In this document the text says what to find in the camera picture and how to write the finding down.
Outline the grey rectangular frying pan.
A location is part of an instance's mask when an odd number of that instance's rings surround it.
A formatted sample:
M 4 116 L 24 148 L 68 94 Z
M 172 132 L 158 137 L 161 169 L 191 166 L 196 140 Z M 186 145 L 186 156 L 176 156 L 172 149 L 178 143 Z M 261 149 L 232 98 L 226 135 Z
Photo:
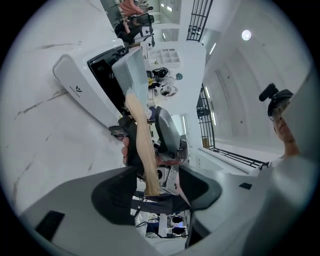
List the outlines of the grey rectangular frying pan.
M 142 161 L 146 196 L 160 195 L 157 160 L 147 122 L 148 78 L 140 47 L 112 65 L 112 72 L 125 97 L 125 106 L 137 125 L 136 149 Z

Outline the thin-framed glasses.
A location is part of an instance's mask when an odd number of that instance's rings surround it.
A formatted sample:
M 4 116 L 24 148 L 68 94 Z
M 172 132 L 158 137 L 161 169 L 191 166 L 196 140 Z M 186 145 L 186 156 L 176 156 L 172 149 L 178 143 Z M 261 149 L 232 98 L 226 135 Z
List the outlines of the thin-framed glasses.
M 277 120 L 282 119 L 282 113 L 284 112 L 286 108 L 283 107 L 276 107 L 274 109 L 271 110 L 271 112 L 268 114 L 269 119 L 272 122 L 276 122 Z

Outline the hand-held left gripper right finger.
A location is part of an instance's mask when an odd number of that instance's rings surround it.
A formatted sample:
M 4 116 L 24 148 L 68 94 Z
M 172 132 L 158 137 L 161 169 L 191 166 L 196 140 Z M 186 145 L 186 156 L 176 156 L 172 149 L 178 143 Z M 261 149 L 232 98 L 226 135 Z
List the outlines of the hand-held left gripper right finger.
M 320 255 L 320 73 L 307 75 L 282 116 L 299 154 L 259 176 L 180 168 L 197 198 L 179 256 Z

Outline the white compartment shelf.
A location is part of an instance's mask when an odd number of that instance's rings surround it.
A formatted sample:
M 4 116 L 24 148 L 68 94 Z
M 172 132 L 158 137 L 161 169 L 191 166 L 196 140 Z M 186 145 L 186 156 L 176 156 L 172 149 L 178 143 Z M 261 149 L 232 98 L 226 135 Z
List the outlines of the white compartment shelf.
M 148 61 L 152 69 L 167 68 L 175 69 L 181 66 L 178 52 L 173 48 L 164 48 L 148 51 Z

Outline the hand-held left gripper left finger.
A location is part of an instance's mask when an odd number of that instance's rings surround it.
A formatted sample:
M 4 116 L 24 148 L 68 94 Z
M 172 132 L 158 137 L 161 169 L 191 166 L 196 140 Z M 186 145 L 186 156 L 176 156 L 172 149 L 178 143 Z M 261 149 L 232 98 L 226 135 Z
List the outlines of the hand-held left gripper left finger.
M 25 209 L 20 220 L 54 256 L 161 256 L 130 214 L 134 167 L 66 181 Z

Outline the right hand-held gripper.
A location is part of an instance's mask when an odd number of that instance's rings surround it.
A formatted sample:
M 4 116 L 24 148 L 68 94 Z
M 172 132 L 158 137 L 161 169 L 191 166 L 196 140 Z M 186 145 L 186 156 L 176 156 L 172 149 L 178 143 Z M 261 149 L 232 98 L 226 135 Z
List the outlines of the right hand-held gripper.
M 119 126 L 127 134 L 129 139 L 128 154 L 125 165 L 134 167 L 137 175 L 144 174 L 143 163 L 137 151 L 137 125 L 129 116 L 123 116 L 118 121 Z M 190 159 L 189 147 L 180 149 L 181 136 L 172 120 L 171 115 L 164 108 L 157 106 L 155 110 L 155 128 L 159 137 L 159 147 L 156 153 L 157 172 L 160 190 L 163 193 L 178 193 L 176 180 L 179 174 L 179 166 Z

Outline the white machine housing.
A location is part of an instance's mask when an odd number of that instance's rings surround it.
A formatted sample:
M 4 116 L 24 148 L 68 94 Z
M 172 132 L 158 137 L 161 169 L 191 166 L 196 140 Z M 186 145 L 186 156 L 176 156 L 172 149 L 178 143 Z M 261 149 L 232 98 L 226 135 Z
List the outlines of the white machine housing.
M 118 125 L 125 96 L 112 65 L 128 51 L 122 45 L 103 45 L 63 54 L 53 66 L 53 74 L 70 95 L 106 127 Z

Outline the black metal railing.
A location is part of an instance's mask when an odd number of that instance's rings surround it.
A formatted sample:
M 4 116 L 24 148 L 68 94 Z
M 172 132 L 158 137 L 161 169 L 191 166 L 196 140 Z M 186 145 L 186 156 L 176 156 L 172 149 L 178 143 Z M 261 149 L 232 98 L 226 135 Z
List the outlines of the black metal railing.
M 210 151 L 215 152 L 217 154 L 220 154 L 224 157 L 227 157 L 229 159 L 232 159 L 236 162 L 242 163 L 246 166 L 252 167 L 252 168 L 257 168 L 259 166 L 269 166 L 269 162 L 263 162 L 260 160 L 256 160 L 247 156 L 243 156 L 234 152 L 230 152 L 224 149 L 220 149 L 217 147 L 209 147 L 208 148 Z

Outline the black metal window grille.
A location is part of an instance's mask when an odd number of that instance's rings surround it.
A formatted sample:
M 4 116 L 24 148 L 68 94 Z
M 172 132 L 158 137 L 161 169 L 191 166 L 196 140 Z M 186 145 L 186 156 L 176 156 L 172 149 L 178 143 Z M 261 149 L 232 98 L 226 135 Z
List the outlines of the black metal window grille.
M 215 148 L 214 122 L 205 87 L 202 84 L 196 105 L 198 123 L 200 125 L 202 146 L 208 150 Z
M 214 0 L 193 0 L 186 40 L 200 42 Z

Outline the black office chair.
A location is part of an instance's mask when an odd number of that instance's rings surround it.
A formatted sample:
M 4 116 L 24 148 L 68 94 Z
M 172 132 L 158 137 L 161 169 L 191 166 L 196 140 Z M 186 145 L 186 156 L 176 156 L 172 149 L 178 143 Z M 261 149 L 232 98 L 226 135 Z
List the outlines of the black office chair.
M 150 15 L 149 13 L 144 13 L 141 15 L 132 15 L 129 16 L 128 19 L 131 21 L 133 19 L 138 19 L 138 23 L 142 26 L 151 26 L 154 22 L 154 16 Z

